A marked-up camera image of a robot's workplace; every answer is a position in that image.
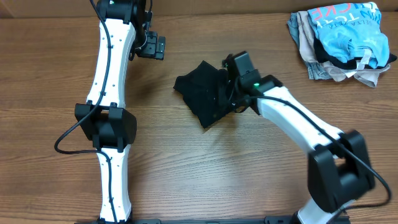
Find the black t-shirt with logo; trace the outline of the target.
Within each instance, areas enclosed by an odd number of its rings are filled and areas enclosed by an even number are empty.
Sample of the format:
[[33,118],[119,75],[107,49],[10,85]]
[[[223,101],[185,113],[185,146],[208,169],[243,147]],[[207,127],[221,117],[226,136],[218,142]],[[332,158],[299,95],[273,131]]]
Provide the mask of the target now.
[[198,117],[203,128],[231,112],[228,71],[217,69],[206,61],[190,73],[177,77],[174,90],[182,94],[185,104]]

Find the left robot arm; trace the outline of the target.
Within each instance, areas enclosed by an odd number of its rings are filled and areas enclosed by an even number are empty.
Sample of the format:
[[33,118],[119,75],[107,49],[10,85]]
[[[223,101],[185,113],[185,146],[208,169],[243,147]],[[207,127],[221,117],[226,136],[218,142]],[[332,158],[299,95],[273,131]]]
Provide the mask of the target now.
[[125,102],[127,65],[134,57],[163,60],[165,37],[151,31],[153,13],[145,1],[98,1],[100,42],[95,77],[75,118],[93,143],[101,169],[102,206],[98,223],[132,223],[127,160],[137,119]]

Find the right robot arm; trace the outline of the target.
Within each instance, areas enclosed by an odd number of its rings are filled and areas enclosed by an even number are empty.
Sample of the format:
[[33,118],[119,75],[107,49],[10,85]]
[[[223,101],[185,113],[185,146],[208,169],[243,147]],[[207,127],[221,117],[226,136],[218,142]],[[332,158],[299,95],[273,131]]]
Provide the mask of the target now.
[[249,54],[229,54],[229,103],[237,113],[251,108],[277,125],[307,155],[307,204],[288,218],[290,223],[348,223],[341,214],[375,187],[363,136],[322,121],[300,104],[272,75],[260,76]]

